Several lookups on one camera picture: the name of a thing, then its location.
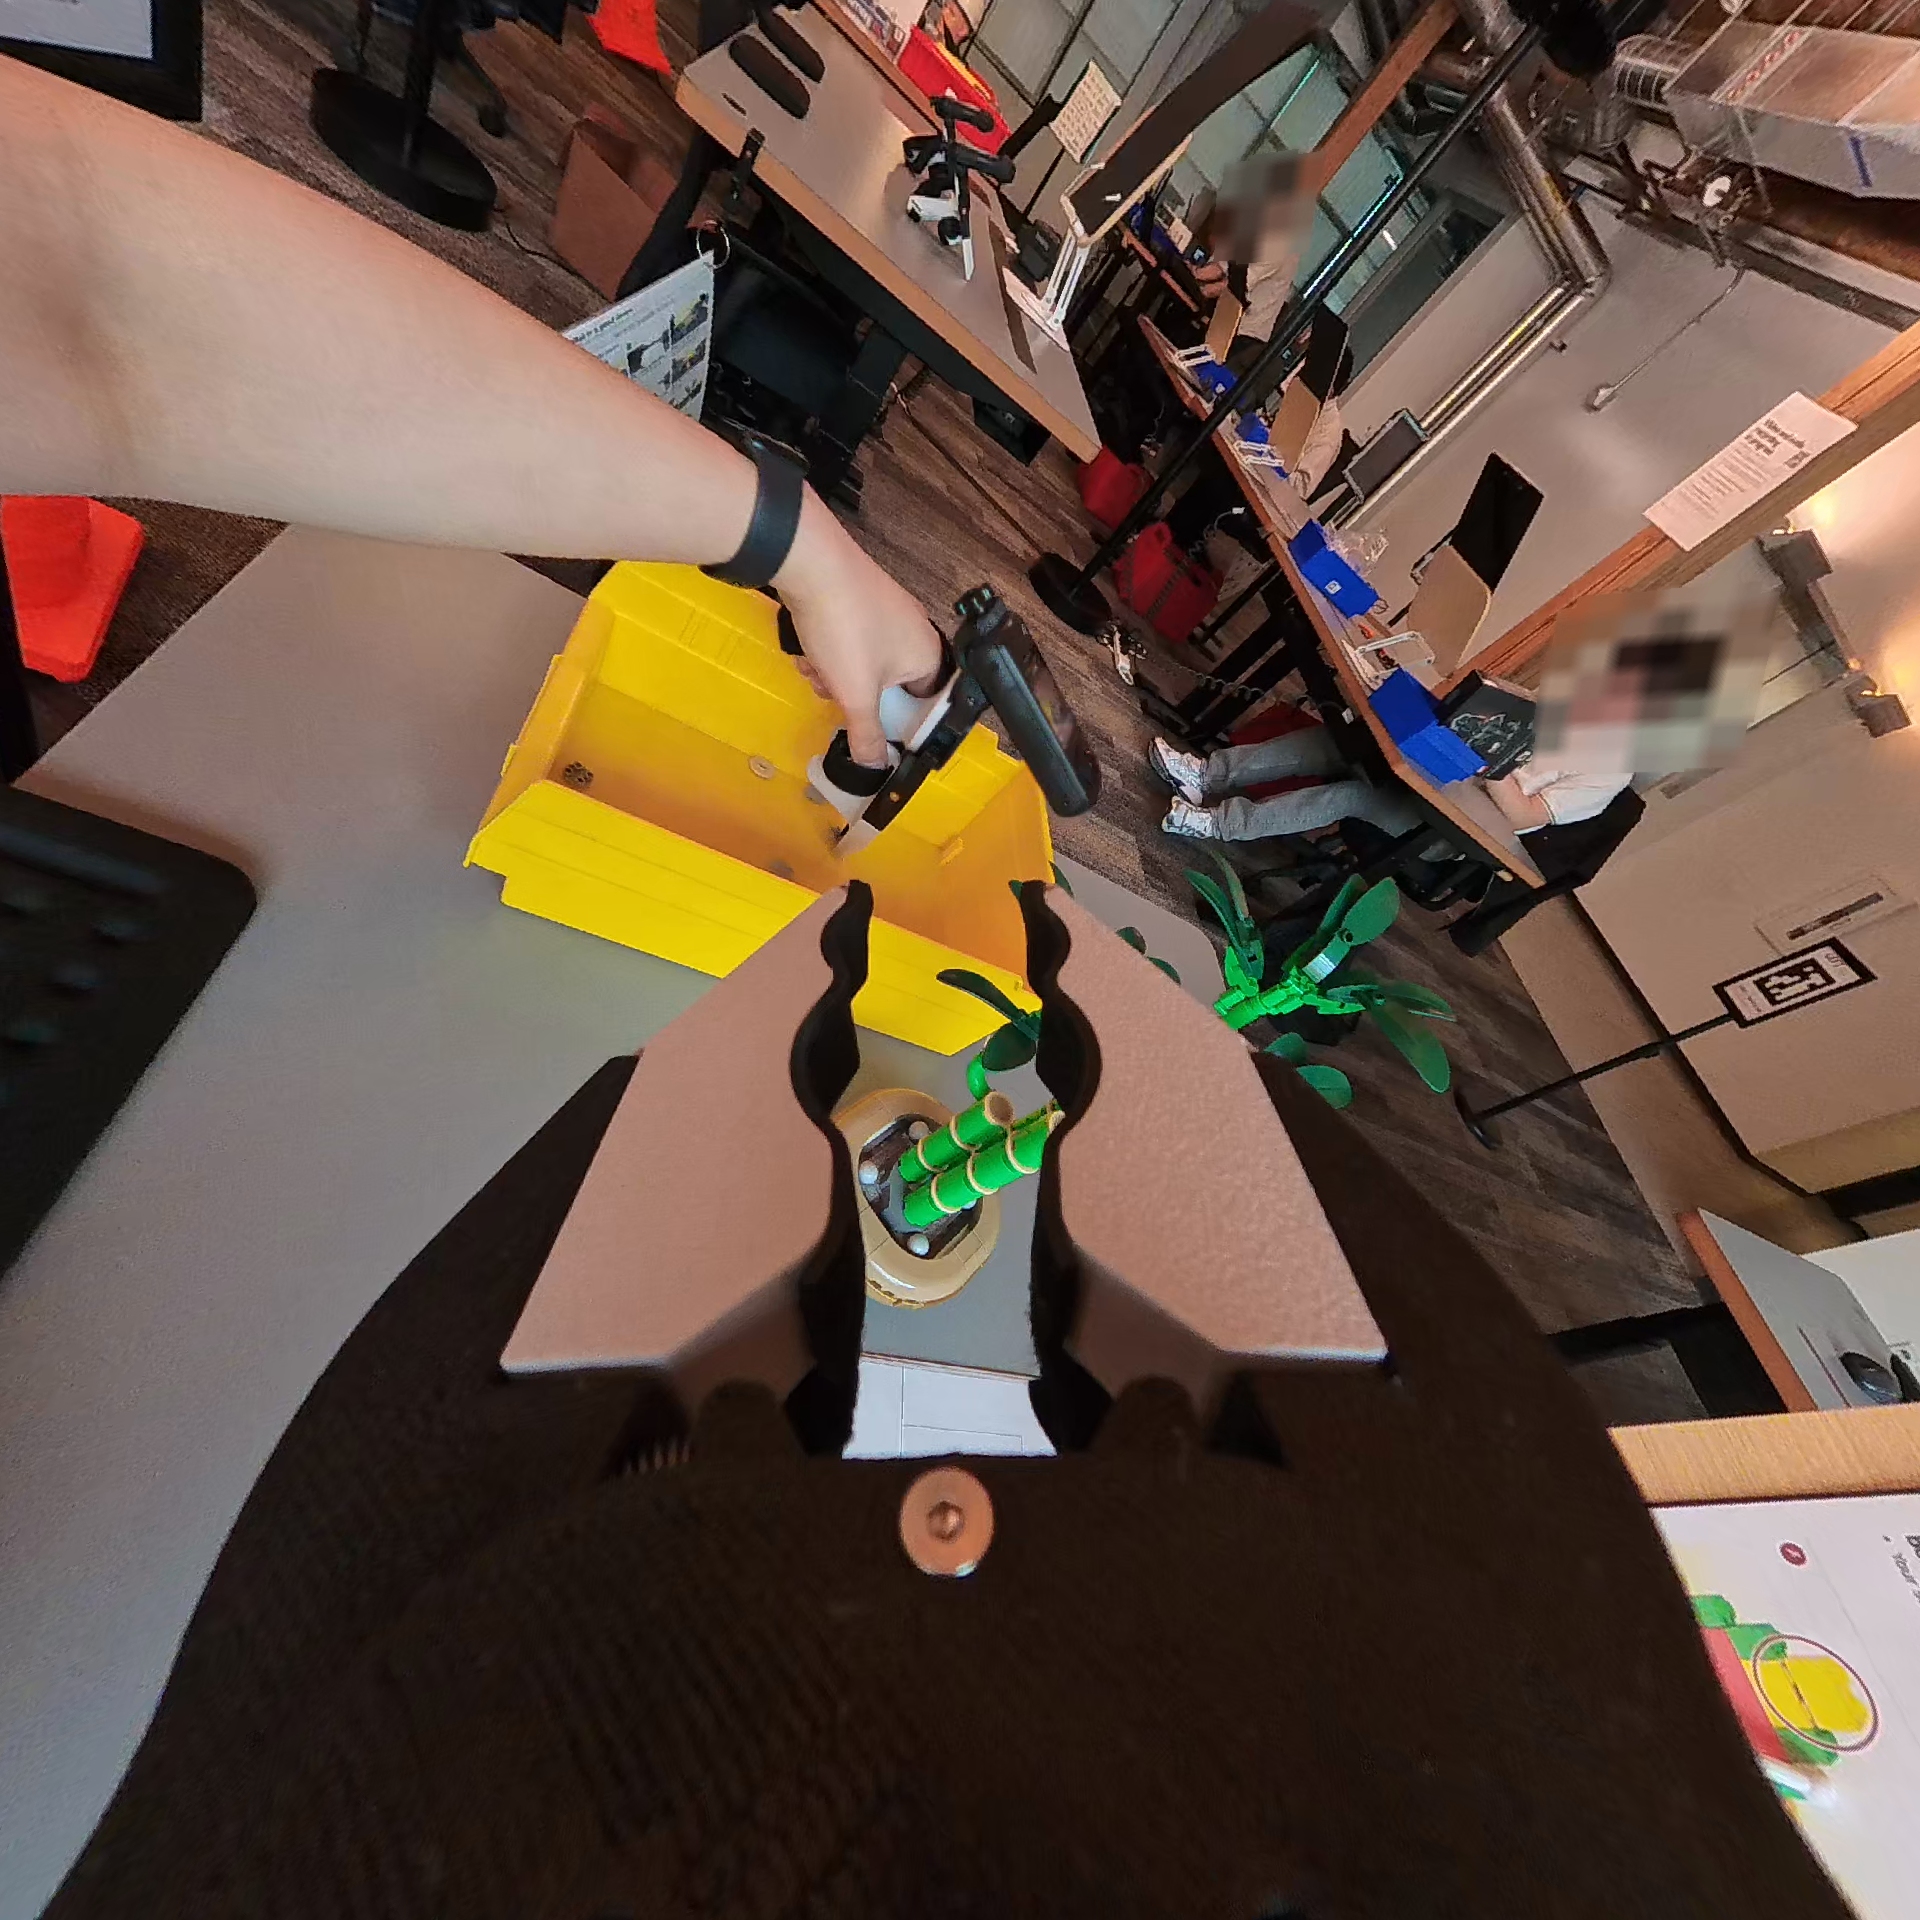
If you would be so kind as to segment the green lego bamboo plant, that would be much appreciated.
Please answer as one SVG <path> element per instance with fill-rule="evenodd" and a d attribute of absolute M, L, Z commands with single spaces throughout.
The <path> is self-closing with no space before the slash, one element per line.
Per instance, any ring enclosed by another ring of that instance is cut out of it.
<path fill-rule="evenodd" d="M 1214 865 L 1214 876 L 1187 878 L 1228 942 L 1214 1016 L 1233 1034 L 1282 1061 L 1338 1110 L 1354 1105 L 1354 1081 L 1312 1049 L 1359 1024 L 1370 1024 L 1431 1092 L 1451 1092 L 1451 1061 L 1438 1038 L 1440 1024 L 1456 1020 L 1450 1002 L 1410 981 L 1379 979 L 1355 957 L 1394 925 L 1396 883 L 1344 881 L 1311 933 L 1274 954 L 1242 878 L 1224 856 Z M 911 1312 L 944 1305 L 972 1282 L 996 1243 L 1001 1193 L 1041 1176 L 1047 1140 L 1065 1120 L 1059 1099 L 1019 1114 L 996 1086 L 1038 1061 L 1041 1009 L 972 970 L 950 966 L 940 984 L 996 1016 L 968 1062 L 968 1105 L 936 1114 L 906 1092 L 872 1094 L 834 1118 L 852 1155 L 867 1294 Z"/>

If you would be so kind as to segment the printed picture sheet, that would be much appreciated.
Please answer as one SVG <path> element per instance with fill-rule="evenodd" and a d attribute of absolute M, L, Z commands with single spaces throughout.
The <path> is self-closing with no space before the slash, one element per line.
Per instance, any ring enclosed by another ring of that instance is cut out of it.
<path fill-rule="evenodd" d="M 681 417 L 700 420 L 712 369 L 714 307 L 714 259 L 696 256 L 598 316 L 564 326 L 563 339 Z"/>

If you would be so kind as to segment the person's left hand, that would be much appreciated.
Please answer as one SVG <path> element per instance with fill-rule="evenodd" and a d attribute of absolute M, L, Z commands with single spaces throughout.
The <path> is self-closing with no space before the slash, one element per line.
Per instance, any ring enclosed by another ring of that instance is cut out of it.
<path fill-rule="evenodd" d="M 850 756 L 887 769 L 880 698 L 890 688 L 929 692 L 940 680 L 944 643 L 923 605 L 816 494 L 803 498 L 774 589 L 793 620 L 812 684 L 844 715 Z"/>

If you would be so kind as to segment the printed instruction sheet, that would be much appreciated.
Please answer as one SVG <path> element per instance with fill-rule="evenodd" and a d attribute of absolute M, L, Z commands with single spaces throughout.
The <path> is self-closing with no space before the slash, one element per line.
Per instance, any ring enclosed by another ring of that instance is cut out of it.
<path fill-rule="evenodd" d="M 1863 1918 L 1919 1915 L 1919 1494 L 1654 1510 L 1791 1819 Z"/>

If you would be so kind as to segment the person's left forearm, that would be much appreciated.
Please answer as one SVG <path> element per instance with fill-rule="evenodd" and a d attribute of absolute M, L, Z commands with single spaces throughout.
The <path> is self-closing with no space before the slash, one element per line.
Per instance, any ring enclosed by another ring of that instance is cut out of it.
<path fill-rule="evenodd" d="M 723 563 L 752 460 L 343 204 L 6 59 L 2 481 Z"/>

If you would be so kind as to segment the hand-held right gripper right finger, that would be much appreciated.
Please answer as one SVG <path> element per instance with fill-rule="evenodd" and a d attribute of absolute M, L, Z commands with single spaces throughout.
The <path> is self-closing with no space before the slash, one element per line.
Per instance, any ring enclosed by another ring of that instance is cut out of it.
<path fill-rule="evenodd" d="M 1028 1386 L 1043 1427 L 1098 1427 L 1132 1386 L 1212 1425 L 1239 1377 L 1379 1368 L 1386 1334 L 1260 1075 L 1214 1011 L 1059 884 L 1022 890 L 1043 1150 Z"/>

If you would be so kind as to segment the long wooden edged table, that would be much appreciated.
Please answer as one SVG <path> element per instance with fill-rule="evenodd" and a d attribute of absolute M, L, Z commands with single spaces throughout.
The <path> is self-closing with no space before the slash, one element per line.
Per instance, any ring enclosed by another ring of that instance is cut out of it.
<path fill-rule="evenodd" d="M 1414 837 L 1415 848 L 1450 846 L 1462 857 L 1491 865 L 1497 876 L 1530 892 L 1544 892 L 1551 884 L 1548 878 L 1530 860 L 1519 829 L 1497 805 L 1472 782 L 1431 779 L 1386 726 L 1371 705 L 1376 686 L 1370 680 L 1370 657 L 1355 646 L 1363 635 L 1360 622 L 1334 608 L 1289 554 L 1286 515 L 1300 501 L 1282 486 L 1266 486 L 1260 469 L 1242 460 L 1234 422 L 1238 417 L 1228 417 L 1228 422 L 1212 428 L 1208 444 L 1233 472 L 1238 494 L 1263 532 L 1266 569 L 1250 586 L 1250 597 L 1260 597 L 1268 581 L 1280 581 L 1282 605 L 1218 661 L 1175 659 L 1192 686 L 1170 706 L 1170 726 L 1199 748 L 1209 746 L 1260 710 L 1288 677 L 1296 677 L 1330 724 L 1342 753 L 1374 777 L 1403 787 L 1408 805 L 1422 811 L 1426 829 Z"/>

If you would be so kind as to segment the wooden post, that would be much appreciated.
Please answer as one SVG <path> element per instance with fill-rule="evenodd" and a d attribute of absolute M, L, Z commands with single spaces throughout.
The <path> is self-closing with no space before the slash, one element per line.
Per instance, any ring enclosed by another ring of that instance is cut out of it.
<path fill-rule="evenodd" d="M 1548 510 L 1546 572 L 1508 595 L 1512 625 L 1487 635 L 1436 686 L 1451 690 L 1475 669 L 1521 681 L 1564 618 L 1602 597 L 1695 584 L 1916 429 L 1916 420 L 1919 326 L 1907 326 L 1822 395 L 1795 390 L 1772 402 L 1761 420 L 1679 478 L 1656 516 L 1625 522 L 1623 502 L 1610 496 L 1582 498 L 1582 515 Z"/>

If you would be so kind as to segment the red box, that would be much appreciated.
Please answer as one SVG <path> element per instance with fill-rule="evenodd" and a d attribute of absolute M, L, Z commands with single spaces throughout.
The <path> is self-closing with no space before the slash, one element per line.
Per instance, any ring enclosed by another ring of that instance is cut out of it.
<path fill-rule="evenodd" d="M 923 27 L 914 27 L 898 56 L 898 72 L 929 101 L 953 97 L 987 114 L 986 128 L 963 125 L 963 137 L 979 145 L 986 154 L 1000 154 L 1004 139 L 1010 136 L 1000 108 L 1000 98 L 991 83 L 986 83 L 972 67 L 968 67 L 947 41 Z"/>

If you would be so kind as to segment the black perforated mat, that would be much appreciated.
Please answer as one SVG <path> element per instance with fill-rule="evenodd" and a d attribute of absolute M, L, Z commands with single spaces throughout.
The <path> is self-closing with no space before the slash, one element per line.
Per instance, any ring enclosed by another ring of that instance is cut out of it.
<path fill-rule="evenodd" d="M 6 787 L 6 1268 L 254 912 L 256 886 L 230 860 Z"/>

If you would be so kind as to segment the wooden display board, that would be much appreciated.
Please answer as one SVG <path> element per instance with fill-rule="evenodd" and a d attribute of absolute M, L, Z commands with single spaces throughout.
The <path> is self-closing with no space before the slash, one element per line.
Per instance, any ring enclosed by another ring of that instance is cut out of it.
<path fill-rule="evenodd" d="M 1848 1408 L 1614 1430 L 1651 1510 L 1919 1494 L 1919 1408 Z"/>

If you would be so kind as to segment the white black device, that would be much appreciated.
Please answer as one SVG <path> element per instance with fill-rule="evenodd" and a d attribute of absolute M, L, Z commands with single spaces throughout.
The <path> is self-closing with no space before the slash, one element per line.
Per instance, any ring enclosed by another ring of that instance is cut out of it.
<path fill-rule="evenodd" d="M 977 179 L 1006 185 L 1017 162 L 980 148 L 970 131 L 995 133 L 995 114 L 952 93 L 931 102 L 940 131 L 911 136 L 904 141 L 904 166 L 914 185 L 906 202 L 906 218 L 927 226 L 947 250 L 961 256 L 963 274 L 975 276 L 972 184 Z"/>

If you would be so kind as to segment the yellow plastic bin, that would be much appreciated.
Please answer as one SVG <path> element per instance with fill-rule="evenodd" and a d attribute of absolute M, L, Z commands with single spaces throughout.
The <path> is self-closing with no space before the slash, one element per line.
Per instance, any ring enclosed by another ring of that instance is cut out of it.
<path fill-rule="evenodd" d="M 1038 1005 L 1017 881 L 1052 881 L 1035 779 L 979 726 L 872 848 L 836 860 L 842 824 L 808 789 L 836 710 L 801 677 L 777 612 L 681 564 L 619 563 L 552 659 L 465 862 L 504 905 L 727 977 L 818 893 L 872 886 L 859 1026 L 952 1057 L 996 1026 L 940 984 L 972 970 Z M 780 779 L 762 782 L 750 756 Z M 561 779 L 592 769 L 592 789 Z"/>

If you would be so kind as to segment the blue plastic bin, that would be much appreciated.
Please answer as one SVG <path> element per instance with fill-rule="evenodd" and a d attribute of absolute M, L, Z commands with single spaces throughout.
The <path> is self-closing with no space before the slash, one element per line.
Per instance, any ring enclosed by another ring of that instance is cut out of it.
<path fill-rule="evenodd" d="M 1307 520 L 1288 540 L 1288 558 L 1303 581 L 1344 618 L 1367 618 L 1380 603 L 1374 584 L 1366 578 L 1359 564 L 1344 558 L 1320 520 Z"/>
<path fill-rule="evenodd" d="M 1367 702 L 1386 736 L 1428 784 L 1464 784 L 1483 774 L 1487 760 L 1440 720 L 1428 688 L 1403 667 L 1394 667 Z"/>

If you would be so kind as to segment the black tablet on stand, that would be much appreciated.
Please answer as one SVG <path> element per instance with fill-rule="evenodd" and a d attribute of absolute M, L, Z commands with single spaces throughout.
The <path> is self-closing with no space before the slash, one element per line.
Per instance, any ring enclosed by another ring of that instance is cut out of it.
<path fill-rule="evenodd" d="M 1447 546 L 1494 593 L 1512 569 L 1546 494 L 1506 457 L 1494 452 L 1447 534 Z"/>

